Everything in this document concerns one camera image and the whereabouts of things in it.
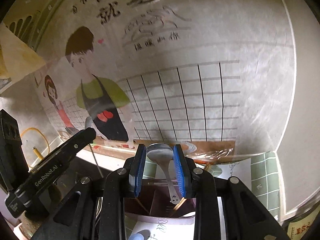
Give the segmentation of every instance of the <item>black hair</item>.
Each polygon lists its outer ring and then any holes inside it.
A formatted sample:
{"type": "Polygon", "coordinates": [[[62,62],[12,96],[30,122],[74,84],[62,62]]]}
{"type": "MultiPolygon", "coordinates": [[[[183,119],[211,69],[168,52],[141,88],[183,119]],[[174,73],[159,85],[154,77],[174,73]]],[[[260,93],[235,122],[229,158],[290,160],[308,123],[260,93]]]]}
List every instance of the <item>black hair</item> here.
{"type": "Polygon", "coordinates": [[[51,87],[51,88],[54,89],[55,98],[56,98],[56,99],[58,98],[56,86],[54,85],[54,82],[53,82],[52,78],[51,78],[49,75],[46,75],[46,76],[45,76],[45,78],[44,78],[44,85],[45,85],[45,89],[47,90],[47,94],[48,94],[48,97],[49,97],[51,103],[53,103],[53,105],[55,106],[55,108],[58,108],[57,105],[56,105],[56,101],[55,101],[55,100],[50,96],[50,94],[49,94],[49,87],[51,87]]]}
{"type": "Polygon", "coordinates": [[[66,58],[70,62],[71,54],[83,54],[88,50],[93,51],[93,34],[84,26],[78,28],[68,39],[66,45],[66,58]]]}

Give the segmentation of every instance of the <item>green tile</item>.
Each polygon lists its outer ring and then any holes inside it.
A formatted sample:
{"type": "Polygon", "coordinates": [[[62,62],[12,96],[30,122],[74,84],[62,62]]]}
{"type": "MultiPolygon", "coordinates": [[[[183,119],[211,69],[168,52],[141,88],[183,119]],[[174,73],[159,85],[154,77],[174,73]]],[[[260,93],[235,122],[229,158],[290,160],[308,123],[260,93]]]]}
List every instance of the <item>green tile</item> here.
{"type": "Polygon", "coordinates": [[[278,172],[276,159],[266,160],[267,174],[278,172]]]}
{"type": "Polygon", "coordinates": [[[267,193],[267,180],[266,177],[257,179],[251,182],[252,193],[259,196],[267,193]]]}
{"type": "Polygon", "coordinates": [[[129,239],[131,233],[132,233],[132,230],[126,228],[126,229],[125,229],[125,238],[126,238],[126,239],[129,239]]]}
{"type": "Polygon", "coordinates": [[[146,163],[154,163],[154,162],[150,160],[148,157],[146,157],[146,163]]]}
{"type": "Polygon", "coordinates": [[[150,164],[144,167],[143,176],[147,176],[146,179],[154,178],[156,176],[157,165],[150,164]]]}
{"type": "Polygon", "coordinates": [[[275,217],[275,216],[278,216],[279,217],[279,214],[280,214],[280,208],[277,208],[277,209],[274,209],[274,210],[269,210],[270,214],[275,217]]]}
{"type": "Polygon", "coordinates": [[[279,191],[268,193],[268,209],[274,209],[279,206],[279,191]]]}
{"type": "Polygon", "coordinates": [[[268,175],[268,192],[279,189],[279,177],[278,174],[268,175]]]}
{"type": "Polygon", "coordinates": [[[124,224],[126,228],[133,230],[136,223],[137,223],[136,220],[133,220],[127,216],[124,216],[124,224]]]}
{"type": "Polygon", "coordinates": [[[265,155],[266,159],[269,158],[269,157],[275,157],[276,156],[274,152],[267,152],[264,155],[265,155]]]}
{"type": "Polygon", "coordinates": [[[251,157],[251,164],[264,161],[264,154],[251,157]]]}
{"type": "Polygon", "coordinates": [[[222,174],[222,169],[218,165],[211,165],[208,169],[207,172],[209,172],[212,176],[219,176],[222,174]]]}
{"type": "Polygon", "coordinates": [[[259,179],[266,175],[264,162],[251,165],[251,179],[259,179]]]}
{"type": "Polygon", "coordinates": [[[257,199],[267,208],[267,194],[259,196],[257,199]]]}

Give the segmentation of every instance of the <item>pink heart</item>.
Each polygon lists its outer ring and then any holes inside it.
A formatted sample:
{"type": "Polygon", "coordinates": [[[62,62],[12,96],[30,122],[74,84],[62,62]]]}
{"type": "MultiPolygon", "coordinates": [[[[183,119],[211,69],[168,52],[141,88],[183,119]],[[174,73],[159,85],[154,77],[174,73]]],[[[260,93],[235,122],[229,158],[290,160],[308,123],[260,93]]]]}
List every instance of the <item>pink heart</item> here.
{"type": "Polygon", "coordinates": [[[103,122],[108,121],[108,118],[105,117],[105,115],[103,113],[97,114],[97,117],[103,122]]]}

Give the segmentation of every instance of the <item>cartoon drawing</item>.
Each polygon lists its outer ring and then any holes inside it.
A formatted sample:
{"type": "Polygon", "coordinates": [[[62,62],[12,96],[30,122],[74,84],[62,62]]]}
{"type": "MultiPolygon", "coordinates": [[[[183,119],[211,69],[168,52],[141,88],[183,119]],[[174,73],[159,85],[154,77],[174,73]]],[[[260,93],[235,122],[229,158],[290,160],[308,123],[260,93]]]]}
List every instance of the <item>cartoon drawing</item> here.
{"type": "Polygon", "coordinates": [[[64,124],[66,126],[66,131],[70,135],[74,135],[77,132],[79,132],[79,130],[73,126],[69,117],[67,116],[66,112],[64,111],[63,105],[62,105],[61,101],[58,99],[56,86],[54,85],[54,82],[49,75],[46,75],[46,77],[44,78],[44,85],[45,85],[45,89],[47,90],[48,97],[49,97],[51,103],[53,103],[54,108],[58,111],[58,114],[60,115],[62,121],[64,122],[64,124]]]}
{"type": "Polygon", "coordinates": [[[189,30],[188,26],[178,26],[177,20],[191,22],[191,19],[177,15],[170,7],[163,6],[161,9],[150,9],[146,14],[133,18],[124,29],[123,47],[134,43],[141,38],[152,37],[158,33],[176,30],[189,30]]]}
{"type": "Polygon", "coordinates": [[[81,85],[76,90],[77,104],[88,111],[98,131],[108,140],[133,143],[133,138],[129,140],[128,137],[134,131],[129,98],[114,81],[97,77],[89,70],[93,38],[91,31],[82,26],[70,36],[66,45],[66,58],[81,76],[81,85]],[[118,108],[129,133],[120,119],[118,108]]]}

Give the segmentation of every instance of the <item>screw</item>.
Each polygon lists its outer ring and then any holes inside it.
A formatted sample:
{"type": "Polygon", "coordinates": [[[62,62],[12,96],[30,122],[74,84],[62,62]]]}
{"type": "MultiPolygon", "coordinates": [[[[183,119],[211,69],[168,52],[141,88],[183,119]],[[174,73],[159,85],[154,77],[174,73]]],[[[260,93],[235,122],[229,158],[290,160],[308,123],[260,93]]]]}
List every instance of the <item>screw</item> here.
{"type": "Polygon", "coordinates": [[[230,182],[233,184],[238,184],[239,183],[239,179],[237,177],[231,177],[230,178],[230,182]]]}
{"type": "Polygon", "coordinates": [[[193,170],[193,172],[194,172],[195,174],[201,174],[201,173],[203,172],[203,169],[201,169],[201,168],[195,168],[195,169],[193,170]]]}
{"type": "Polygon", "coordinates": [[[83,178],[81,178],[80,181],[81,181],[82,184],[87,184],[90,181],[90,178],[89,177],[83,177],[83,178]]]}
{"type": "Polygon", "coordinates": [[[119,175],[125,174],[126,172],[127,172],[127,170],[125,168],[120,168],[120,169],[117,170],[117,173],[119,175]]]}

